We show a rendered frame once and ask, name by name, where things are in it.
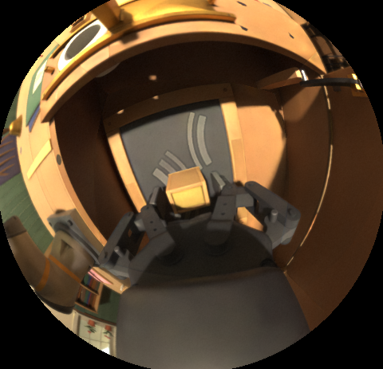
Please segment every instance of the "yellow box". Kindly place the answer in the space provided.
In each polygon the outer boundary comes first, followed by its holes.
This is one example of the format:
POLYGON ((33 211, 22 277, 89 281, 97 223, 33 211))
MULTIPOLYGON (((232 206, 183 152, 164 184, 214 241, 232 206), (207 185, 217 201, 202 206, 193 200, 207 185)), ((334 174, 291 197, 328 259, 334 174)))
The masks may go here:
POLYGON ((199 167, 169 174, 166 195, 175 214, 210 206, 207 184, 199 167))

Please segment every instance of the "gray surface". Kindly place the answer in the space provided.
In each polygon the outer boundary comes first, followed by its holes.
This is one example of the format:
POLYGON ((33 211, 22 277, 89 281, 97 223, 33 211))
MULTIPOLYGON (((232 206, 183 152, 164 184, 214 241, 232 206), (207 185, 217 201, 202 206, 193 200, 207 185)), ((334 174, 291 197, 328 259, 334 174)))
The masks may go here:
POLYGON ((211 173, 233 179, 230 149, 219 100, 172 108, 120 129, 124 148, 148 201, 155 186, 166 187, 169 173, 200 166, 209 196, 211 173))
POLYGON ((136 285, 122 293, 116 356, 151 369, 232 369, 310 332, 279 268, 136 285))

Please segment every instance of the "orange stripe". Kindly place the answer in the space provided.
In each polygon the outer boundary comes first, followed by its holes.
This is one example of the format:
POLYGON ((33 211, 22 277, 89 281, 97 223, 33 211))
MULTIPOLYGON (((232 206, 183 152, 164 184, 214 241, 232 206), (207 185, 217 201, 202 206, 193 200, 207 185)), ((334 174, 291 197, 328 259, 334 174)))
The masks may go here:
POLYGON ((40 282, 38 283, 38 286, 34 289, 36 292, 40 292, 44 289, 46 282, 48 281, 49 271, 50 271, 50 263, 49 263, 49 260, 45 258, 44 273, 42 274, 42 278, 40 282))
POLYGON ((49 255, 48 257, 58 268, 62 269, 66 274, 70 275, 78 284, 81 283, 81 279, 79 279, 72 271, 69 271, 58 259, 49 255))

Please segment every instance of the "bookshelf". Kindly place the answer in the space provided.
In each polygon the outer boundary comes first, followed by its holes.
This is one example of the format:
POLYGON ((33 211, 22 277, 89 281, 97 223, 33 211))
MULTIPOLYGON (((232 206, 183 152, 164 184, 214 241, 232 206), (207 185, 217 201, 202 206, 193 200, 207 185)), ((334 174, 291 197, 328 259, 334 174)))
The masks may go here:
POLYGON ((90 312, 98 313, 104 284, 86 274, 80 283, 75 304, 90 312))

